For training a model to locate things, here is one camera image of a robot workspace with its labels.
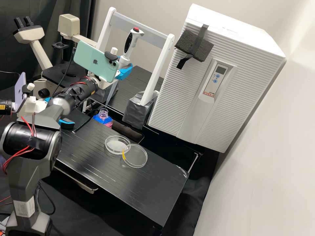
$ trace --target black foam block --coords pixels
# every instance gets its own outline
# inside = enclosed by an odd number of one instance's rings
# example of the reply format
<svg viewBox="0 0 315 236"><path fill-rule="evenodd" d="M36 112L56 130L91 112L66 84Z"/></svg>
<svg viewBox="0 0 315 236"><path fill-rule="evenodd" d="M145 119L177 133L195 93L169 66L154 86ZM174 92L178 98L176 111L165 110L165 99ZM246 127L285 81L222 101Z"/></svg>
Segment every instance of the black foam block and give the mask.
<svg viewBox="0 0 315 236"><path fill-rule="evenodd" d="M197 34L189 30L185 30L183 34L180 36L179 40L177 41L175 47L187 54L192 54L191 49L194 46L197 37L198 37ZM197 48L197 51L194 54L192 54L193 58L200 62L204 62L212 48L213 48L212 43L208 42L205 39L202 39L200 46Z"/></svg>

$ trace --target blue clamp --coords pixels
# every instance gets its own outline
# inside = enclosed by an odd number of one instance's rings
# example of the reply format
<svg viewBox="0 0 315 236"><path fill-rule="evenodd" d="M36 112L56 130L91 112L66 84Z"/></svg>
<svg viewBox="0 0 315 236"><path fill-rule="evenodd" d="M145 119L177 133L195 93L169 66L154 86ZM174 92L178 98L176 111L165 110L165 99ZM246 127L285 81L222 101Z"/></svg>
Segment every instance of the blue clamp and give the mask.
<svg viewBox="0 0 315 236"><path fill-rule="evenodd" d="M50 97L45 98L45 102L49 102ZM72 120L69 120L68 118L63 118L63 119L59 119L58 124L60 125L60 127L62 129L73 129L75 122L73 122Z"/></svg>
<svg viewBox="0 0 315 236"><path fill-rule="evenodd" d="M132 65L132 63L130 63L128 66L119 69L120 74L118 76L116 76L116 79L124 80L131 73L132 68L133 68L133 65Z"/></svg>

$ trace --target petri dish lid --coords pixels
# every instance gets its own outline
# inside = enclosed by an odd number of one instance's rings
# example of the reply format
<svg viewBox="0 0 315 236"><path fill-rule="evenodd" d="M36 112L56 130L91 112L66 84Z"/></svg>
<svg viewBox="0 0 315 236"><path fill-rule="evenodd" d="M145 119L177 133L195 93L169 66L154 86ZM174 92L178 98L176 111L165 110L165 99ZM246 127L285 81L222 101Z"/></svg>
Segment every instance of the petri dish lid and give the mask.
<svg viewBox="0 0 315 236"><path fill-rule="evenodd" d="M148 154L138 144L129 144L122 152L124 161L133 168L143 167L148 160Z"/></svg>
<svg viewBox="0 0 315 236"><path fill-rule="evenodd" d="M128 152L128 145L130 145L129 139L122 135L111 135L105 140L106 149L115 155L121 155L123 150Z"/></svg>

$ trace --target control panel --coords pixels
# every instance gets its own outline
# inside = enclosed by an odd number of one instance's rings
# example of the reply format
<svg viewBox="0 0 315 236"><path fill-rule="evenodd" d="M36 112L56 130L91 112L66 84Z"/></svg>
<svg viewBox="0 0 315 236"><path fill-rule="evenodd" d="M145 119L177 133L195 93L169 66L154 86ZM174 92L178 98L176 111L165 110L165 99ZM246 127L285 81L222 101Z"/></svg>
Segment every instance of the control panel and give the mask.
<svg viewBox="0 0 315 236"><path fill-rule="evenodd" d="M228 69L229 68L227 66L218 63L202 93L204 95L214 97Z"/></svg>

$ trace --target mint green iphone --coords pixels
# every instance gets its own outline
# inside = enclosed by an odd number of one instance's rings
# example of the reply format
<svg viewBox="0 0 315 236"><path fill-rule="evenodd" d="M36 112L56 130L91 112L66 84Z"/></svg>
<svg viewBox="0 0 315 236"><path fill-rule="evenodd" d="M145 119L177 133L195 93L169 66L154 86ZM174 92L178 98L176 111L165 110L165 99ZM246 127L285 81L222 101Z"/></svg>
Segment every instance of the mint green iphone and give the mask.
<svg viewBox="0 0 315 236"><path fill-rule="evenodd" d="M83 41L78 42L73 58L75 63L103 77L109 83L115 78L119 65L117 59L117 56L109 52L103 53Z"/></svg>

